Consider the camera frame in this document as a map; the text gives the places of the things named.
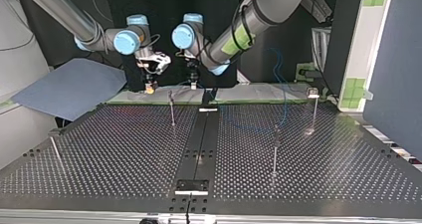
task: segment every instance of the metal table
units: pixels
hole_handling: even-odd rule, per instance
[[[198,108],[176,106],[176,126],[169,106],[88,113],[0,170],[0,222],[422,219],[422,173],[330,104],[315,121],[314,104]],[[175,195],[181,179],[207,180],[208,195]]]

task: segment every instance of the robotic arm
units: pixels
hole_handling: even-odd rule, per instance
[[[240,15],[214,44],[203,35],[202,16],[185,14],[183,23],[172,33],[172,41],[190,63],[191,60],[199,60],[211,73],[219,76],[230,65],[230,59],[234,55],[248,50],[254,44],[255,37],[269,27],[287,20],[301,1],[252,0],[245,5],[241,4]]]
[[[145,69],[146,91],[153,93],[155,76],[160,75],[171,60],[152,49],[149,24],[146,16],[138,14],[127,17],[127,27],[107,29],[88,13],[79,9],[71,0],[34,0],[75,36],[77,46],[86,51],[118,51],[123,55],[134,54],[137,64]]]

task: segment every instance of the wire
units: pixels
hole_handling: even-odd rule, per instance
[[[157,74],[158,72],[152,72],[152,71],[150,71],[149,70],[149,68],[147,68],[147,67],[144,67],[144,69],[148,72],[148,73],[150,73],[150,74],[152,74],[152,75],[155,75],[155,74]]]
[[[34,33],[29,28],[29,26],[25,23],[24,19],[22,19],[22,17],[19,15],[19,13],[15,10],[15,8],[12,6],[12,4],[9,1],[7,1],[7,0],[2,0],[2,1],[3,1],[3,4],[6,6],[6,8],[8,10],[10,10],[10,12],[12,13],[12,15],[18,20],[18,22],[21,23],[26,29],[28,29],[29,32],[31,32],[31,37],[28,39],[27,42],[25,42],[25,43],[23,43],[21,45],[18,45],[18,46],[15,46],[15,47],[11,47],[11,48],[3,48],[3,49],[0,49],[0,52],[12,51],[12,50],[23,48],[23,47],[29,45],[34,40],[34,38],[35,38]]]
[[[108,20],[108,21],[110,21],[110,22],[112,22],[112,19],[111,18],[109,18],[109,17],[107,17],[101,10],[100,10],[100,8],[99,8],[99,6],[97,6],[97,2],[96,2],[96,0],[93,0],[93,4],[94,4],[94,7],[96,8],[96,10],[97,10],[97,12],[104,18],[104,19],[106,19],[106,20]]]
[[[156,42],[158,42],[158,40],[161,38],[161,35],[159,34],[154,34],[151,36],[151,42],[149,42],[148,44],[144,45],[144,46],[140,46],[140,48],[146,48],[146,47],[150,47],[152,45],[154,45]]]
[[[236,47],[237,47],[240,51],[242,51],[242,53],[244,53],[244,52],[248,51],[248,49],[244,49],[242,46],[240,46],[239,42],[237,41],[237,38],[236,38],[236,32],[235,32],[235,25],[234,25],[234,23],[236,22],[236,19],[237,19],[238,15],[239,15],[239,8],[240,8],[240,6],[242,6],[242,4],[243,4],[244,2],[245,2],[245,0],[241,0],[241,1],[240,1],[240,3],[238,4],[238,6],[236,7],[235,13],[233,14],[233,18],[232,18],[232,23],[231,23],[231,32],[232,32],[232,39],[233,39],[233,42],[235,43]],[[248,24],[246,23],[246,19],[245,19],[245,13],[244,13],[244,9],[245,9],[245,7],[247,7],[247,6],[245,6],[245,5],[244,5],[244,6],[242,6],[242,12],[241,12],[241,16],[242,16],[242,25],[243,25],[243,27],[244,27],[244,29],[245,29],[245,31],[246,31],[246,33],[247,33],[247,35],[248,35],[248,38],[249,38],[249,44],[253,44],[252,35],[251,35],[250,31],[249,31],[249,27],[248,27]]]
[[[313,13],[314,13],[314,7],[315,7],[315,4],[316,4],[316,0],[313,0],[313,5],[312,5],[312,7],[311,7],[311,14],[313,14]],[[318,61],[318,58],[317,58],[317,51],[316,51],[316,48],[315,48],[315,46],[314,46],[314,41],[311,41],[311,48],[312,48],[312,50],[313,50],[313,54],[314,54],[314,56],[316,57],[316,65],[317,65],[317,67],[319,68],[319,72],[320,72],[320,75],[322,76],[323,82],[325,83],[325,85],[326,85],[326,87],[328,88],[328,90],[332,93],[332,96],[334,97],[335,101],[338,103],[338,98],[335,96],[335,94],[334,94],[334,92],[332,91],[331,87],[328,85],[328,82],[326,81],[325,76],[323,75],[322,68],[321,68],[321,67],[320,67],[320,65],[319,65],[319,61]]]
[[[0,52],[7,52],[7,51],[16,50],[16,49],[19,49],[19,48],[26,47],[34,40],[34,38],[35,38],[35,36],[34,36],[34,34],[32,34],[31,38],[26,43],[19,45],[19,46],[16,46],[16,47],[0,49]]]

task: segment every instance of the white wall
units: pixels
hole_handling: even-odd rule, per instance
[[[8,0],[26,21],[19,2]],[[0,1],[0,50],[16,47],[31,38],[28,31]],[[28,46],[11,51],[0,51],[0,103],[49,72],[47,62],[34,39]]]
[[[19,2],[8,0],[26,21]],[[0,50],[25,44],[31,33],[0,0]],[[38,145],[56,127],[54,118],[19,105],[1,104],[49,72],[36,39],[23,48],[0,51],[0,168]]]

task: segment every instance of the white panel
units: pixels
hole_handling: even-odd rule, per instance
[[[44,141],[55,127],[52,116],[24,107],[0,114],[0,169]]]
[[[20,3],[7,0],[26,21]],[[4,0],[0,0],[0,50],[25,44],[31,38],[31,32],[19,22],[8,9]],[[23,48],[0,51],[0,97],[13,94],[44,77],[48,72],[47,62],[36,39]]]
[[[369,87],[390,1],[386,0],[383,6],[362,6],[360,8],[342,83],[340,100],[342,100],[347,78],[366,79],[364,87],[366,89]],[[363,112],[365,102],[366,100],[362,99],[358,109],[339,109],[342,112]]]
[[[7,0],[26,21],[20,3]],[[31,32],[0,0],[0,50],[25,44]],[[0,104],[49,72],[37,40],[22,48],[0,51]],[[0,106],[0,168],[39,144],[56,127],[50,115],[18,105]]]

